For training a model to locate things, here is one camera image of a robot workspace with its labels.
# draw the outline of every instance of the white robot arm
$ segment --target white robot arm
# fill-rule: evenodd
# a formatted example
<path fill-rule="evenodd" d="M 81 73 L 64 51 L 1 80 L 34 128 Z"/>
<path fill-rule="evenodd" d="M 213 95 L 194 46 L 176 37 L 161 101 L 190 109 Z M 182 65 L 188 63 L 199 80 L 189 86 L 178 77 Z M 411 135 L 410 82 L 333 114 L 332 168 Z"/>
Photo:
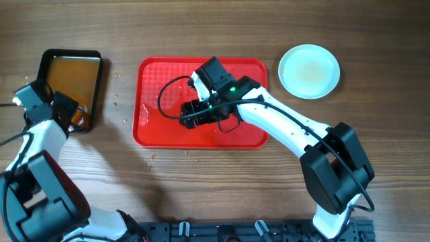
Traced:
<path fill-rule="evenodd" d="M 234 114 L 272 135 L 300 159 L 306 187 L 317 203 L 313 225 L 327 239 L 339 235 L 353 207 L 363 209 L 354 205 L 362 192 L 371 206 L 368 210 L 374 209 L 363 188 L 374 172 L 355 132 L 346 124 L 331 128 L 297 113 L 249 77 L 236 81 L 216 57 L 197 69 L 188 84 L 199 99 L 183 104 L 184 126 L 195 128 L 228 118 L 225 113 Z M 164 114 L 160 105 L 159 109 L 168 118 L 178 118 Z M 327 160 L 329 153 L 337 158 L 332 163 Z"/>
<path fill-rule="evenodd" d="M 146 236 L 127 214 L 88 205 L 84 195 L 58 166 L 78 104 L 61 93 L 47 93 L 36 80 L 16 91 L 24 107 L 24 142 L 0 175 L 3 223 L 12 241 L 117 241 Z M 24 203 L 44 191 L 46 198 Z"/>

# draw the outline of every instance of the orange liquid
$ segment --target orange liquid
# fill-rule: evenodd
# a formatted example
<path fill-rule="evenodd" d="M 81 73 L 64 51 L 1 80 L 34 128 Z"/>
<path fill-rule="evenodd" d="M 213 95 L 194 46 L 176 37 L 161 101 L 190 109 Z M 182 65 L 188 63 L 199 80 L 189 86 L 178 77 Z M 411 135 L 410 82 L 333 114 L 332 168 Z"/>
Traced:
<path fill-rule="evenodd" d="M 90 114 L 99 66 L 99 58 L 56 56 L 51 60 L 46 81 L 53 92 L 59 91 L 79 102 Z"/>

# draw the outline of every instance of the red plastic tray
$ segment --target red plastic tray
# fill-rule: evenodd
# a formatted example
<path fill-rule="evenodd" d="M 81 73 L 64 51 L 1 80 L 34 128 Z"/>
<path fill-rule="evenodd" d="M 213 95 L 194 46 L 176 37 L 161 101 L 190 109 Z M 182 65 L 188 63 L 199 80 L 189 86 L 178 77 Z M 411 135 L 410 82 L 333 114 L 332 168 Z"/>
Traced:
<path fill-rule="evenodd" d="M 221 132 L 217 124 L 204 124 L 187 129 L 178 120 L 170 120 L 157 109 L 157 98 L 161 88 L 170 80 L 189 75 L 204 64 L 209 57 L 149 57 L 142 61 L 138 70 L 136 103 L 134 108 L 132 135 L 136 143 L 146 148 L 169 149 L 258 149 L 269 135 L 261 129 L 242 122 L 229 133 Z M 219 58 L 229 73 L 236 79 L 247 75 L 267 88 L 267 69 L 256 58 Z M 197 99 L 186 79 L 170 85 L 161 98 L 161 107 L 167 114 L 179 116 L 181 104 Z M 223 130 L 237 125 L 231 116 L 221 122 Z"/>

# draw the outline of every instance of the wooden table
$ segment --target wooden table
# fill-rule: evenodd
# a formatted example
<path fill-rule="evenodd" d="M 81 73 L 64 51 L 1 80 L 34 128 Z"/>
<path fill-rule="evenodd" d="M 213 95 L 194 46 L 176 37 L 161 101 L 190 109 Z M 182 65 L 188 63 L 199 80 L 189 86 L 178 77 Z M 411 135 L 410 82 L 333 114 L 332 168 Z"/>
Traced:
<path fill-rule="evenodd" d="M 368 188 L 376 211 L 354 216 L 374 219 L 378 241 L 429 240 L 428 1 L 10 2 L 0 5 L 0 103 L 35 79 L 46 49 L 94 49 L 107 63 L 97 124 L 72 136 L 59 161 L 90 204 L 138 221 L 312 218 L 298 159 L 276 140 L 257 151 L 187 155 L 132 140 L 130 107 L 146 57 L 252 56 L 266 64 L 274 97 L 357 131 L 376 172 Z M 330 50 L 342 72 L 336 90 L 314 101 L 290 95 L 277 77 L 281 56 L 306 43 Z M 23 127 L 23 110 L 0 113 L 5 140 Z M 0 149 L 2 169 L 20 145 Z M 3 227 L 0 237 L 8 240 Z"/>

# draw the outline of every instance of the white ceramic plate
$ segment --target white ceramic plate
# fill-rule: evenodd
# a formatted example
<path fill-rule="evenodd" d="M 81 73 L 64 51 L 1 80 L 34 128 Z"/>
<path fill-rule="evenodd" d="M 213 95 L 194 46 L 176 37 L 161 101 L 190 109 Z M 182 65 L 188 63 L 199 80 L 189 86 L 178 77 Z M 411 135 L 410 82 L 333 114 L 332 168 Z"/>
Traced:
<path fill-rule="evenodd" d="M 289 50 L 279 62 L 277 71 L 287 91 L 304 99 L 324 97 L 336 87 L 341 76 L 336 58 L 328 50 L 313 44 Z"/>

